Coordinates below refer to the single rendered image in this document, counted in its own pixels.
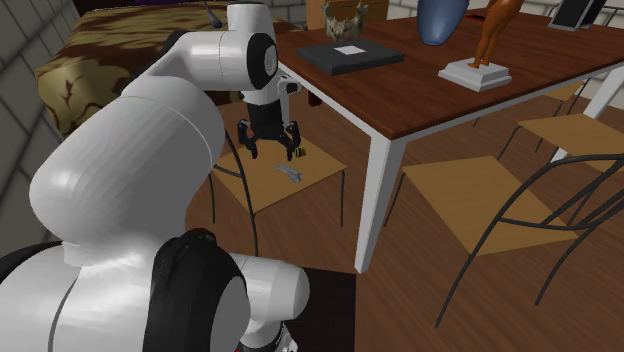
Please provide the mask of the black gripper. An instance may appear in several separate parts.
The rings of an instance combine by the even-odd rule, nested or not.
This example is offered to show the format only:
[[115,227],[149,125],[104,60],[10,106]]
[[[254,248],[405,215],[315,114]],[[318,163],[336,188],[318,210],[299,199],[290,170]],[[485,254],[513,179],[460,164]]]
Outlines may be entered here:
[[296,121],[283,127],[281,104],[272,102],[264,105],[248,103],[249,120],[241,119],[237,124],[238,140],[252,155],[258,157],[256,141],[275,140],[286,148],[287,160],[291,161],[293,153],[300,146],[301,137]]

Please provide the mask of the small grey flat tool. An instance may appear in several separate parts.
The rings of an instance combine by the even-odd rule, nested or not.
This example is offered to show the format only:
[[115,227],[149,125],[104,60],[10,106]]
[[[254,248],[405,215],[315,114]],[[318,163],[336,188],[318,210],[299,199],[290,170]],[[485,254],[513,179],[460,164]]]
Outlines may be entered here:
[[297,170],[295,170],[295,169],[293,169],[293,168],[291,168],[291,167],[289,167],[287,165],[280,164],[280,165],[277,165],[275,167],[275,169],[280,171],[280,172],[282,172],[282,173],[284,173],[284,174],[286,174],[288,176],[289,180],[291,182],[293,182],[293,183],[298,183],[298,182],[301,182],[303,180],[303,176],[302,176],[301,172],[299,172],[299,171],[297,171]]

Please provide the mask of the black book with white label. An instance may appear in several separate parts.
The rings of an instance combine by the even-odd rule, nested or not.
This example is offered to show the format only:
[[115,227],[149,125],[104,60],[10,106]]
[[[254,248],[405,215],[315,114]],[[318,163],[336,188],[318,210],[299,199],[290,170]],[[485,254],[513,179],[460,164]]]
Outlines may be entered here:
[[300,47],[297,55],[330,76],[399,63],[404,54],[367,39]]

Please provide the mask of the beige jawbone figure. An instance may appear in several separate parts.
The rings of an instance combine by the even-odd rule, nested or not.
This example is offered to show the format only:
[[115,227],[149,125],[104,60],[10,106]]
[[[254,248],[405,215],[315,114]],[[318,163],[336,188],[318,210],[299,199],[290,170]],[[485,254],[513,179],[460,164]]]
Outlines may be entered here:
[[355,15],[351,19],[337,20],[330,15],[333,5],[329,0],[321,5],[322,23],[326,35],[334,41],[348,41],[360,37],[368,12],[368,5],[359,2],[355,7]]

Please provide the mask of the brown table with white legs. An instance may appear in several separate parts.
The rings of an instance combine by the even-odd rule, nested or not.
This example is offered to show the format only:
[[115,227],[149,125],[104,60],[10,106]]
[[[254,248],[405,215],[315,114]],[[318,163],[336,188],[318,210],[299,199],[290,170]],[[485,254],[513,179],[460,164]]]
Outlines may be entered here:
[[441,46],[418,38],[417,20],[372,22],[364,38],[404,55],[402,62],[330,76],[300,58],[300,47],[326,44],[322,30],[277,37],[281,69],[371,138],[354,267],[367,271],[408,142],[490,114],[577,80],[608,75],[587,107],[599,116],[624,84],[624,29],[576,32],[548,27],[548,18],[519,14],[500,42],[498,63],[512,81],[474,92],[439,77],[448,63],[475,50],[480,24],[463,20]]

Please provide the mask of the dark robot stand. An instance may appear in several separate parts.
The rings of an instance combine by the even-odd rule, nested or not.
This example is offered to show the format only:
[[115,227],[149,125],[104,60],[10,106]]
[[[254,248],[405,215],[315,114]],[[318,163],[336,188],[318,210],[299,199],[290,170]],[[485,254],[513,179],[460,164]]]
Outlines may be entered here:
[[287,321],[298,352],[354,352],[356,275],[304,267],[310,297],[304,311]]

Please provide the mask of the brown camouflage patterned bed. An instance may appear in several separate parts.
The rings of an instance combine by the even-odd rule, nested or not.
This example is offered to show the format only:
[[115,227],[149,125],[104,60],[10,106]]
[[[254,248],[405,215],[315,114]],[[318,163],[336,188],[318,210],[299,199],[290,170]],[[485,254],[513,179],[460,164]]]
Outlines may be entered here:
[[49,120],[63,137],[119,96],[176,30],[212,31],[208,13],[227,22],[226,1],[132,6],[82,16],[65,46],[35,71]]

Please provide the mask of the blue vase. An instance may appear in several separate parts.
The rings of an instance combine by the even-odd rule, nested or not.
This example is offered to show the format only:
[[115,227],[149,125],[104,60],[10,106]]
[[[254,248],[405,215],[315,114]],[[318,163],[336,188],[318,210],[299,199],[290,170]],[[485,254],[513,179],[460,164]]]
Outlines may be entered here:
[[454,33],[469,6],[469,0],[419,0],[417,27],[428,46],[444,44]]

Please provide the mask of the orange figure on white base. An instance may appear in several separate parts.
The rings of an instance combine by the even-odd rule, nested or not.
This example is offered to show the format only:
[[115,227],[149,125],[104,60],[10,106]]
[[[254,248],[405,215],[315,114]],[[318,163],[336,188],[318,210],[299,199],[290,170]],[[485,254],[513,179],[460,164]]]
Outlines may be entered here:
[[501,33],[519,14],[523,3],[524,0],[490,0],[474,57],[449,63],[438,76],[475,92],[510,83],[509,69],[491,59]]

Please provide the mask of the black tablet on grey stand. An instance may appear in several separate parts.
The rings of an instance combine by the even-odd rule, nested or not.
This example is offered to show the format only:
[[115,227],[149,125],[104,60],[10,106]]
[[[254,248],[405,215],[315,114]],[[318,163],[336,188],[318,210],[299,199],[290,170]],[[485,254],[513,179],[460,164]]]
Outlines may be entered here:
[[607,0],[561,0],[554,8],[550,28],[577,31],[590,28]]

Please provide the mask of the wooden chair with black frame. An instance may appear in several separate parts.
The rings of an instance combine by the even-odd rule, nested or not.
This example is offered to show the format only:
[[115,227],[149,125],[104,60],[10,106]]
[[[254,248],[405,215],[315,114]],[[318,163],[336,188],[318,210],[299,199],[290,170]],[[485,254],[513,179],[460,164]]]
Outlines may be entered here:
[[[579,82],[570,84],[570,85],[565,86],[563,88],[559,88],[557,90],[554,90],[554,91],[551,91],[551,92],[547,93],[546,94],[547,97],[555,99],[555,100],[557,100],[559,102],[558,107],[556,108],[554,113],[551,115],[551,117],[557,117],[559,111],[564,106],[564,104],[568,100],[573,98],[573,102],[571,103],[571,105],[570,105],[570,107],[568,109],[568,112],[571,112],[571,110],[574,107],[576,101],[578,100],[578,97],[583,92],[583,90],[585,89],[585,87],[588,84],[588,82],[589,82],[589,80],[579,81]],[[519,121],[515,125],[514,129],[511,130],[511,131],[503,130],[502,136],[506,137],[506,142],[505,142],[505,145],[501,148],[500,152],[498,153],[498,155],[496,157],[497,160],[501,159],[501,157],[503,156],[503,154],[507,150],[509,144],[511,143],[511,141],[515,137],[517,131],[523,127],[523,123],[524,123],[524,120]]]
[[[606,168],[585,186],[549,208],[530,187],[549,172],[567,165],[601,162]],[[600,186],[624,170],[624,153],[572,157],[548,163],[526,181],[519,181],[491,156],[406,166],[400,179],[408,180],[466,250],[462,266],[441,303],[434,325],[438,327],[462,279],[478,256],[566,241],[562,253],[541,285],[534,305],[540,306],[566,259],[600,225],[624,210],[624,189],[579,218],[561,220],[574,208],[579,212]]]
[[[346,166],[307,139],[302,146],[307,154],[288,161],[282,147],[275,141],[259,142],[261,155],[253,159],[244,148],[237,149],[230,137],[226,138],[230,152],[222,156],[208,176],[211,199],[211,219],[216,219],[214,180],[219,179],[238,202],[247,209],[252,228],[254,254],[259,254],[256,215],[333,175],[345,175]],[[288,176],[275,169],[284,164],[302,173],[303,180],[293,183]]]
[[584,114],[565,115],[520,121],[497,159],[500,159],[520,128],[527,129],[553,144],[556,149],[549,162],[557,157],[559,149],[573,156],[624,153],[624,133]]

